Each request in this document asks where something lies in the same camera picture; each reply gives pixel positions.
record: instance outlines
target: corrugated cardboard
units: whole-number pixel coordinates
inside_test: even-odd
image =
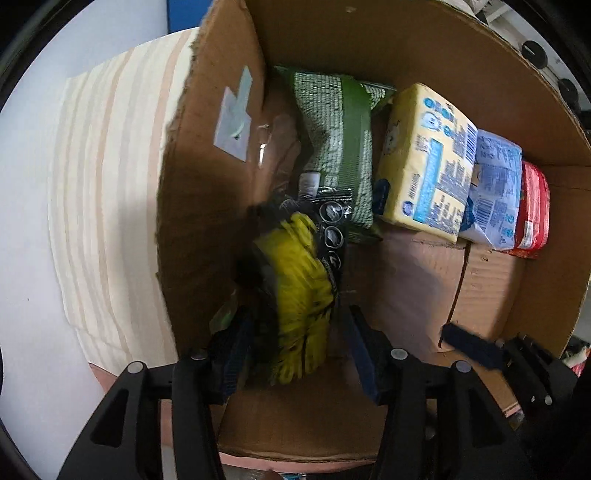
[[[160,283],[179,353],[207,344],[209,319],[234,289],[232,258],[249,239],[242,229],[252,204],[265,70],[246,6],[235,0],[214,3],[194,49],[158,197]],[[215,147],[213,136],[224,90],[236,93],[245,66],[252,75],[246,108],[252,122],[242,162]]]
[[[529,333],[560,353],[576,324],[591,267],[585,221],[591,213],[591,149],[539,72],[484,25],[436,1],[247,3],[248,9],[238,0],[214,2],[164,157],[160,279],[179,352],[207,341],[208,321],[233,288],[232,254],[249,239],[244,220],[258,143],[251,132],[243,163],[215,148],[213,133],[223,90],[237,88],[244,65],[253,77],[248,113],[256,125],[264,56],[268,65],[348,73],[400,90],[422,82],[478,127],[516,142],[528,159],[547,166],[550,237],[538,260],[501,258],[386,228],[380,246],[350,250],[345,286],[371,324],[395,343],[419,332],[423,337],[415,345],[403,346],[440,365],[459,358],[436,353],[438,329],[450,318],[489,336],[501,328],[506,337]],[[476,318],[489,306],[492,313]],[[221,450],[293,461],[374,457],[385,413],[348,386],[340,362],[286,387],[234,395],[220,427]],[[502,408],[515,405],[500,375],[479,373]]]
[[[469,244],[469,253],[452,322],[496,340],[502,332],[527,260]]]
[[[343,301],[361,306],[368,322],[426,360],[439,350],[464,263],[466,242],[379,222],[384,241],[350,245]]]

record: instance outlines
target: bolt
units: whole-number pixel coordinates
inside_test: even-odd
[[[395,360],[404,360],[408,357],[408,352],[404,348],[394,348],[390,352],[390,355],[392,355],[392,358]]]
[[[131,362],[127,366],[127,371],[130,374],[138,374],[144,369],[144,364],[142,362]]]
[[[472,370],[472,366],[464,360],[456,362],[456,368],[459,372],[462,372],[463,374],[467,374],[470,370]]]
[[[191,355],[193,360],[205,360],[207,358],[207,352],[205,350],[199,350]]]

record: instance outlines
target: green snack bag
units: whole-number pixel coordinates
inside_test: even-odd
[[[393,89],[344,75],[276,68],[294,92],[314,150],[300,175],[299,196],[315,197],[319,187],[351,189],[349,240],[375,240],[371,113],[388,101]]]

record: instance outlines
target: yellow cheese package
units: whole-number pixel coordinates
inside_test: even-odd
[[[416,83],[392,106],[374,184],[374,214],[456,242],[476,154],[477,129]]]

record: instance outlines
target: striped fabric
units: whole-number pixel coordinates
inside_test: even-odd
[[[50,171],[49,228],[64,309],[90,363],[177,360],[158,285],[156,197],[197,28],[67,82]]]

